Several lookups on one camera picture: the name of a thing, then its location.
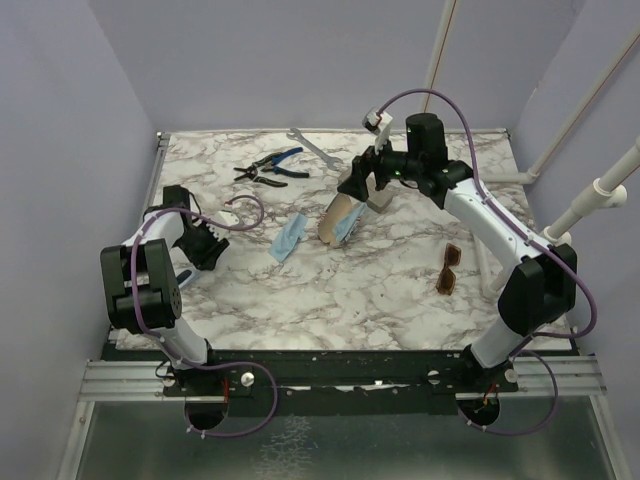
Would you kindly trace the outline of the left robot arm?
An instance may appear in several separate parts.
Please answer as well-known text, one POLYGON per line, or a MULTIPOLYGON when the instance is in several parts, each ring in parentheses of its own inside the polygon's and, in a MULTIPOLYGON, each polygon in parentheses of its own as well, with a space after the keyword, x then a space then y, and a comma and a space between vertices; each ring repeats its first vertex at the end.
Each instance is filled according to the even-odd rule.
POLYGON ((103 249, 100 265, 109 320, 154 342, 186 382, 206 395, 221 371, 208 361, 209 342, 182 318, 180 286, 212 271, 229 241, 191 214, 191 193, 172 185, 162 203, 145 212, 140 229, 124 243, 103 249))

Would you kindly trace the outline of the light blue cleaning cloth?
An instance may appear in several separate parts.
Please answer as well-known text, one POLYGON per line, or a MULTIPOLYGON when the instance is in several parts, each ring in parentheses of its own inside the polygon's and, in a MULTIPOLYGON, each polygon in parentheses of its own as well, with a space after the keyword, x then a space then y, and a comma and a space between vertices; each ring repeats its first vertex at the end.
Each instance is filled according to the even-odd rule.
POLYGON ((360 206, 353 208, 333 227, 332 233, 338 244, 345 242, 351 235, 365 207, 365 204, 361 204, 360 206))

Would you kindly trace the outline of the grey rectangular block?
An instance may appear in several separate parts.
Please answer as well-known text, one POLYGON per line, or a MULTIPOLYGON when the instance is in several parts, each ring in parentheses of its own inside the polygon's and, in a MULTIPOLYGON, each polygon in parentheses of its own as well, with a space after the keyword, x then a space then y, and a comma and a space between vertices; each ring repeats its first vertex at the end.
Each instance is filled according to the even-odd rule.
POLYGON ((367 199, 367 206, 374 210, 378 214, 382 214, 384 210, 391 204, 394 194, 391 190, 377 191, 375 189, 376 183, 374 176, 370 175, 366 179, 367 189, 369 197, 367 199))

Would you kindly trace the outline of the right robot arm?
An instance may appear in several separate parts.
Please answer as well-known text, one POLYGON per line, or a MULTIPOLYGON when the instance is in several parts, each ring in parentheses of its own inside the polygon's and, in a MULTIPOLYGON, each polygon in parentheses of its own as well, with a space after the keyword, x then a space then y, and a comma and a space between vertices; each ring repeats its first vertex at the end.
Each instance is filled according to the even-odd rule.
POLYGON ((494 367, 574 307, 577 254, 567 244, 553 246, 526 229, 476 183, 472 167, 450 159, 444 125, 436 115, 407 117, 405 151, 391 144, 391 121, 386 113, 365 117, 363 125, 375 142, 353 159, 338 191, 364 202, 368 177, 374 177, 378 190, 392 180, 413 182, 438 208, 464 223, 499 261, 508 275, 497 302, 499 318, 468 347, 471 359, 459 367, 461 383, 481 391, 494 381, 494 367))

